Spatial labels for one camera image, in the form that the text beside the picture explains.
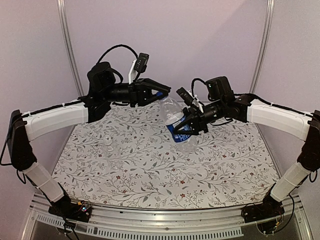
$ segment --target floral tablecloth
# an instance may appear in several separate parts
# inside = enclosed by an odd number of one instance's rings
[[[158,105],[113,106],[91,124],[77,125],[53,172],[72,198],[138,208],[188,209],[256,202],[279,177],[254,124],[209,126],[185,157],[159,118]],[[109,168],[101,138],[120,146]]]

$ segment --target white vent strip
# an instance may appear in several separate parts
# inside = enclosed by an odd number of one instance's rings
[[[64,221],[55,216],[48,216],[38,213],[37,220],[39,222],[63,228]],[[99,236],[110,240],[223,240],[236,237],[242,237],[241,227],[231,229],[210,231],[206,233],[133,233],[124,231],[109,230],[103,227],[88,226],[86,233],[91,236]]]

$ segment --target robotic arm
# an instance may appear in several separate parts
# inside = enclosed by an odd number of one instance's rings
[[[167,96],[170,87],[149,78],[135,79],[146,70],[148,57],[140,53],[137,60],[133,61],[129,83],[122,83],[122,76],[108,62],[99,62],[87,74],[90,85],[86,96],[35,112],[12,112],[6,140],[11,163],[7,165],[12,165],[17,173],[23,172],[45,194],[52,205],[49,209],[51,214],[88,222],[91,208],[83,201],[78,204],[71,202],[63,187],[37,162],[30,142],[61,128],[98,121],[111,109],[112,102],[128,103],[134,108],[146,106],[162,97],[156,96],[153,91],[160,91]],[[119,76],[120,83],[115,83],[114,74]]]
[[[240,94],[236,98],[225,76],[208,80],[205,84],[209,92],[208,98],[212,101],[208,105],[200,104],[183,88],[176,91],[189,108],[183,109],[186,118],[175,127],[175,134],[207,133],[207,124],[225,117],[270,126],[305,141],[297,163],[272,186],[262,203],[246,206],[242,210],[245,222],[283,214],[282,200],[301,185],[311,172],[320,168],[320,111],[300,112],[268,103],[249,93]],[[184,125],[189,125],[191,130],[181,130]]]

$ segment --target water bottle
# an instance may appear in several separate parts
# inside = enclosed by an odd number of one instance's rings
[[[171,97],[164,97],[158,101],[160,106],[160,116],[164,121],[164,124],[172,134],[173,140],[176,142],[179,150],[186,156],[190,153],[194,153],[197,148],[197,139],[195,136],[188,134],[174,134],[174,128],[183,120],[186,119],[179,103]],[[191,130],[189,125],[183,126],[180,130]]]
[[[122,167],[123,162],[121,159],[118,159],[120,147],[115,140],[106,135],[102,139],[101,149],[110,169],[118,170]]]

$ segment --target wall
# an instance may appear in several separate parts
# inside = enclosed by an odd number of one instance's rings
[[[247,92],[257,62],[266,0],[66,1],[72,46],[81,82],[108,48],[127,44],[150,55],[146,73],[172,87],[190,89],[193,78],[227,76],[235,92]],[[134,56],[127,49],[105,61],[128,79]],[[197,83],[195,91],[208,91]]]
[[[1,1],[0,142],[13,110],[37,110],[77,98],[55,0]],[[38,161],[52,171],[70,128],[32,143]],[[5,152],[3,162],[10,159]],[[18,239],[34,188],[11,166],[0,168],[0,239]]]
[[[320,2],[277,0],[256,94],[302,111],[320,110]],[[284,173],[301,152],[302,141],[261,127]],[[320,239],[319,179],[299,188],[312,234]]]

